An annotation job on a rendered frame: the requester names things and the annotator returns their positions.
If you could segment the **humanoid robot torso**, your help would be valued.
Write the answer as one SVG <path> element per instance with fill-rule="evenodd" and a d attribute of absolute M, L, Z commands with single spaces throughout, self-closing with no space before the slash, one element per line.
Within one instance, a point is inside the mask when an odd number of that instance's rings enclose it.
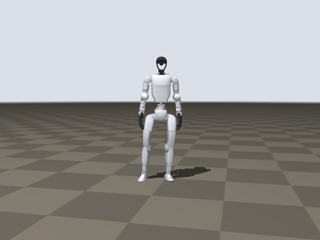
<path fill-rule="evenodd" d="M 154 73 L 151 78 L 151 91 L 152 97 L 157 104 L 155 113 L 155 121 L 167 121 L 167 110 L 163 102 L 167 102 L 171 94 L 171 76 L 169 73 L 163 73 L 165 75 L 159 75 Z"/>

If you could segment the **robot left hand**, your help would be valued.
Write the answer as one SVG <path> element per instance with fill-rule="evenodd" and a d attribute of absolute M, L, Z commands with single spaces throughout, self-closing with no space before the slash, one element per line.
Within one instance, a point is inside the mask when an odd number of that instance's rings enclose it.
<path fill-rule="evenodd" d="M 178 127 L 176 130 L 179 130 L 182 126 L 182 116 L 180 113 L 177 113 L 177 118 L 178 118 L 178 124 L 176 127 Z"/>

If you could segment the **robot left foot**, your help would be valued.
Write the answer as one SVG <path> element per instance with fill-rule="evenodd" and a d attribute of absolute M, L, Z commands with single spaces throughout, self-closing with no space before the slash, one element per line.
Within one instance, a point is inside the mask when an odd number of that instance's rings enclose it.
<path fill-rule="evenodd" d="M 164 175 L 164 178 L 167 180 L 167 181 L 174 181 L 174 179 L 172 178 L 172 176 L 168 173 L 167 175 L 165 174 Z"/>

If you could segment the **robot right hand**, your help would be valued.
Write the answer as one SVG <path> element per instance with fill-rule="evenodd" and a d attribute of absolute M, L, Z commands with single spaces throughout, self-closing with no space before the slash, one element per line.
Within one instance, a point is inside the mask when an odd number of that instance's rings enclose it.
<path fill-rule="evenodd" d="M 138 116 L 139 117 L 139 126 L 140 128 L 143 130 L 144 128 L 144 125 L 143 125 L 143 117 L 144 117 L 144 113 L 141 112 L 140 115 Z"/>

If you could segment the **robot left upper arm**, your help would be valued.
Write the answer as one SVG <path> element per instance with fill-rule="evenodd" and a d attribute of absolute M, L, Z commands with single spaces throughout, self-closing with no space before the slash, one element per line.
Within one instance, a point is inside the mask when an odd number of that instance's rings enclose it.
<path fill-rule="evenodd" d="M 173 83 L 173 99 L 175 101 L 180 100 L 180 94 L 179 94 L 179 80 L 176 76 L 171 76 L 171 82 Z"/>

